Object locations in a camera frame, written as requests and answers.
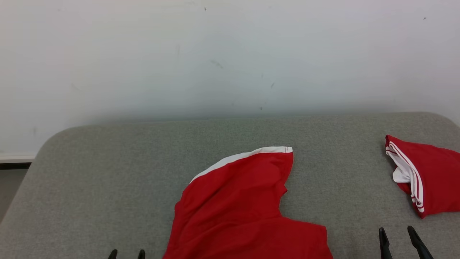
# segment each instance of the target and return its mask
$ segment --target white trim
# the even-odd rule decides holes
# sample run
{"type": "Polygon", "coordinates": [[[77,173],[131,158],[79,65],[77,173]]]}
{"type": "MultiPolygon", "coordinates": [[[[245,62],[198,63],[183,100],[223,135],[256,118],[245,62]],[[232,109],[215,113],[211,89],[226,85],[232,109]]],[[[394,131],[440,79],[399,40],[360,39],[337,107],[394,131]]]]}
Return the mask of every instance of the white trim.
{"type": "Polygon", "coordinates": [[[235,162],[237,160],[243,159],[250,157],[255,154],[260,154],[260,153],[292,153],[292,147],[261,147],[258,148],[254,151],[251,152],[246,152],[246,153],[240,153],[236,155],[232,155],[226,158],[221,159],[219,162],[213,164],[211,167],[208,169],[204,170],[203,172],[197,174],[190,182],[193,182],[193,180],[197,179],[200,176],[203,176],[213,170],[216,170],[218,168],[221,168],[225,166],[226,164],[235,162]]]}
{"type": "Polygon", "coordinates": [[[0,155],[0,164],[32,163],[34,160],[35,160],[35,155],[16,155],[16,156],[0,155]]]}
{"type": "Polygon", "coordinates": [[[412,161],[393,143],[390,141],[388,144],[390,149],[394,150],[397,155],[402,158],[402,160],[399,160],[399,163],[397,163],[397,159],[395,154],[391,153],[391,150],[386,151],[386,154],[389,155],[393,161],[398,165],[399,167],[399,172],[402,173],[404,176],[409,176],[410,177],[410,185],[411,185],[411,198],[412,202],[415,203],[417,206],[417,209],[420,212],[424,212],[425,208],[423,207],[423,184],[422,184],[422,178],[420,177],[419,172],[417,171],[417,168],[415,165],[412,163],[412,161]],[[405,162],[407,163],[408,167],[406,165],[400,164],[400,162],[405,162]]]}
{"type": "Polygon", "coordinates": [[[393,172],[393,181],[397,183],[411,182],[412,169],[410,168],[409,164],[400,158],[391,147],[387,147],[386,154],[393,159],[393,162],[395,162],[397,166],[393,172]]]}

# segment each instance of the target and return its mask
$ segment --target wall stain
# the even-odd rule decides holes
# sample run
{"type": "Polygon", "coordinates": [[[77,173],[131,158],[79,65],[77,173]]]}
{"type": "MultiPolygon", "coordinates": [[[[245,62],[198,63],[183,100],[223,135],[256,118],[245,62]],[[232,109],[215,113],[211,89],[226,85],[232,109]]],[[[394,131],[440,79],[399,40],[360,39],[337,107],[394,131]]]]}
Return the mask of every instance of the wall stain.
{"type": "Polygon", "coordinates": [[[179,58],[180,56],[180,45],[176,45],[176,55],[177,55],[177,58],[179,58]]]}
{"type": "Polygon", "coordinates": [[[189,6],[196,6],[195,1],[185,1],[185,4],[189,6]]]}
{"type": "Polygon", "coordinates": [[[238,98],[241,97],[241,94],[237,95],[234,99],[233,99],[233,102],[231,102],[231,105],[234,106],[236,101],[238,100],[238,98]]]}
{"type": "Polygon", "coordinates": [[[214,64],[214,66],[216,66],[216,67],[220,67],[220,69],[223,69],[223,68],[224,68],[224,67],[223,67],[223,66],[222,66],[222,65],[221,65],[219,62],[217,62],[217,61],[216,61],[216,60],[214,60],[214,59],[213,59],[213,60],[211,60],[211,63],[213,63],[213,64],[214,64]]]}
{"type": "Polygon", "coordinates": [[[71,83],[71,84],[70,84],[70,88],[72,88],[72,89],[75,90],[75,91],[81,92],[81,89],[78,88],[76,85],[74,85],[74,83],[71,83]]]}

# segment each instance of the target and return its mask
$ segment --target folded red garment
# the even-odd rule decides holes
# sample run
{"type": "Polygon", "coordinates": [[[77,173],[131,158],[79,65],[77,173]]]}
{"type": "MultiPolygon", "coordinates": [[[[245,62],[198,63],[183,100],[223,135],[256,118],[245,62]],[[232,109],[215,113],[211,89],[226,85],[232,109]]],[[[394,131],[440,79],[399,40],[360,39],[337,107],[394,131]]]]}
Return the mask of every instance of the folded red garment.
{"type": "Polygon", "coordinates": [[[421,218],[460,211],[460,153],[387,135],[386,154],[397,165],[393,180],[421,218]]]}
{"type": "Polygon", "coordinates": [[[176,204],[163,259],[332,259],[326,228],[279,211],[291,147],[263,147],[198,174],[176,204]]]}

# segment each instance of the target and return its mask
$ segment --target gray upholstered surface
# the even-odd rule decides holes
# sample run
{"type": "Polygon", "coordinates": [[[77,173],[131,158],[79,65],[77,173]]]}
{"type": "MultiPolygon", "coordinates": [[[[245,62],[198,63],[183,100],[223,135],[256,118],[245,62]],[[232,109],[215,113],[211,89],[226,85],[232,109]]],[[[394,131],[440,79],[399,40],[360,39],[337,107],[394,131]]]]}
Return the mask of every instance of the gray upholstered surface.
{"type": "Polygon", "coordinates": [[[161,258],[174,204],[221,158],[292,146],[283,215],[322,224],[335,258],[379,258],[384,226],[395,259],[418,258],[412,225],[437,259],[460,258],[460,213],[419,219],[391,179],[386,134],[460,151],[460,129],[429,113],[230,119],[63,131],[40,150],[0,225],[0,255],[161,258]]]}

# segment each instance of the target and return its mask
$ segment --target white wall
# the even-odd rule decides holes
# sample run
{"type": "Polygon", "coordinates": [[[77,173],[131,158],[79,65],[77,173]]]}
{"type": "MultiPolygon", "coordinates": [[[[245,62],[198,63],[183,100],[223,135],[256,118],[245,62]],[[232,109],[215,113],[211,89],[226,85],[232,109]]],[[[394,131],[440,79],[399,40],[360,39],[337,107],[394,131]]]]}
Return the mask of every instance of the white wall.
{"type": "Polygon", "coordinates": [[[117,121],[360,109],[460,124],[459,82],[458,0],[0,0],[3,157],[117,121]]]}

